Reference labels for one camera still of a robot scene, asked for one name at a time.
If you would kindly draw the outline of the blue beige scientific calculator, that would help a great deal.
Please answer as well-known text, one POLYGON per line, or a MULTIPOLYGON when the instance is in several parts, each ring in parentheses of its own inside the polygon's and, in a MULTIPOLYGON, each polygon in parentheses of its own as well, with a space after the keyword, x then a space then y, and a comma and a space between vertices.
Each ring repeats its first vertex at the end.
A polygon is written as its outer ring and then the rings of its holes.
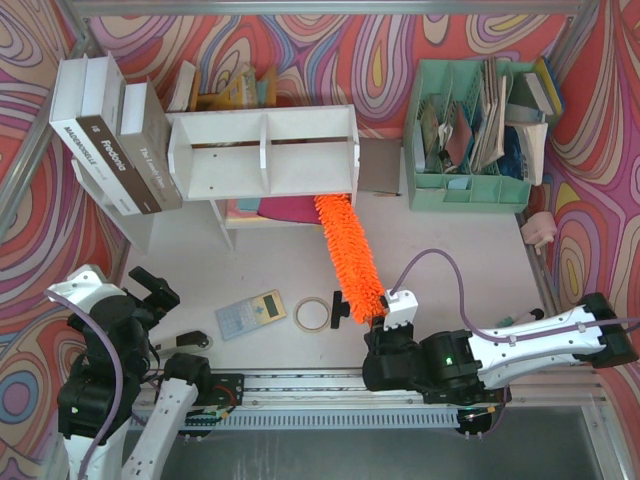
POLYGON ((221 338, 229 341, 287 316, 280 294, 271 290, 215 311, 221 338))

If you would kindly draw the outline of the orange chenille duster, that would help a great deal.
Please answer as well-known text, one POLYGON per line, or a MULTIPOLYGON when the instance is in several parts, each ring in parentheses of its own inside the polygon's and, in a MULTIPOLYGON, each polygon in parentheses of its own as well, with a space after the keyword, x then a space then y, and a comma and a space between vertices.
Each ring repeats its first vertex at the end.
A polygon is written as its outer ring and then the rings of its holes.
POLYGON ((318 195, 314 197, 314 205, 350 315, 357 323, 371 325, 385 313, 381 301, 385 289, 351 197, 318 195))

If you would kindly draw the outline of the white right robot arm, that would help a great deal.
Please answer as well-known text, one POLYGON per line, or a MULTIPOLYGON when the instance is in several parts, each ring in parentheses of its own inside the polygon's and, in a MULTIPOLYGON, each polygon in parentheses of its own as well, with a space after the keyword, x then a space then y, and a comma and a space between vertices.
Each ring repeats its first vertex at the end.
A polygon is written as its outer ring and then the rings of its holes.
POLYGON ((385 328, 377 321, 365 336, 362 378, 372 392, 415 391, 427 404, 506 403, 513 380, 551 366, 602 369, 637 361, 624 325, 601 293, 547 319, 439 332, 420 342, 412 323, 385 328))

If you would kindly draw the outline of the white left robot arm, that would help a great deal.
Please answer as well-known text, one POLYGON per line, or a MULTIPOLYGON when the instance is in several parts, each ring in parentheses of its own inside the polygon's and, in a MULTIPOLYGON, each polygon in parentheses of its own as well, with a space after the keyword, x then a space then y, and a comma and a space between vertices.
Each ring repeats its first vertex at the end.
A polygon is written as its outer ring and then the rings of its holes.
POLYGON ((144 268, 129 275, 147 290, 145 298, 111 283, 91 264, 45 292, 70 311, 67 323, 84 340, 57 396, 58 431, 72 479, 160 478, 188 411, 212 385, 206 358, 173 355, 137 443, 124 451, 134 403, 152 379, 149 332, 180 303, 164 279, 144 268))

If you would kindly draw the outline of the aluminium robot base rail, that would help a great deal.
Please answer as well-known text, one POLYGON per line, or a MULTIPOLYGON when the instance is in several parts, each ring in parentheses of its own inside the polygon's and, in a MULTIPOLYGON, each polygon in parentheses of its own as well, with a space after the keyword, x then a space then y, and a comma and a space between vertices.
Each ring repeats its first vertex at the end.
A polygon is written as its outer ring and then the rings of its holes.
MULTIPOLYGON (((607 403, 600 376, 588 367, 552 368, 510 383, 510 408, 607 403)), ((245 373, 242 398, 226 419, 188 418, 182 430, 205 436, 223 430, 456 428, 460 407, 427 405, 405 391, 370 392, 353 369, 254 370, 245 373)))

